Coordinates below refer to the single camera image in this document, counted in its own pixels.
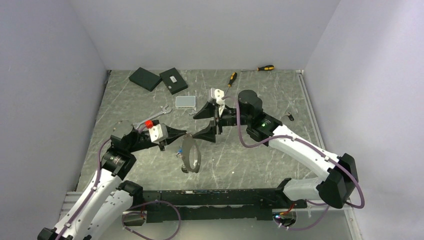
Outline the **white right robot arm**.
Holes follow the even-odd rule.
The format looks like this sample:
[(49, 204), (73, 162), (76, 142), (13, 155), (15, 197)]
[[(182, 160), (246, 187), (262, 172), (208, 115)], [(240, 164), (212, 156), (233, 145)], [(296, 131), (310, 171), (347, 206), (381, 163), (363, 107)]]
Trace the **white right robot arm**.
[(195, 138), (214, 143), (223, 127), (236, 127), (245, 148), (271, 147), (294, 158), (316, 175), (315, 178), (284, 180), (281, 190), (275, 194), (280, 207), (287, 208), (298, 200), (336, 209), (345, 205), (356, 209), (365, 207), (356, 161), (351, 155), (339, 156), (302, 138), (265, 113), (262, 99), (253, 90), (241, 91), (233, 100), (234, 107), (226, 104), (227, 99), (229, 96), (222, 90), (210, 90), (207, 103), (193, 116), (195, 120), (210, 119), (210, 123), (197, 132)]

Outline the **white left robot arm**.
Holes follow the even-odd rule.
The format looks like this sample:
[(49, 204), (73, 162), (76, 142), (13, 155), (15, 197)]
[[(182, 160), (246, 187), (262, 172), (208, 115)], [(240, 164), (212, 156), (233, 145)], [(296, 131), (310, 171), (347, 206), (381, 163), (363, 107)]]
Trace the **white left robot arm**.
[(184, 136), (158, 120), (141, 127), (127, 120), (117, 122), (110, 137), (102, 143), (110, 147), (97, 154), (97, 169), (89, 184), (53, 228), (43, 228), (39, 240), (97, 240), (128, 209), (137, 210), (144, 203), (143, 187), (126, 180), (137, 159), (134, 152), (165, 146)]

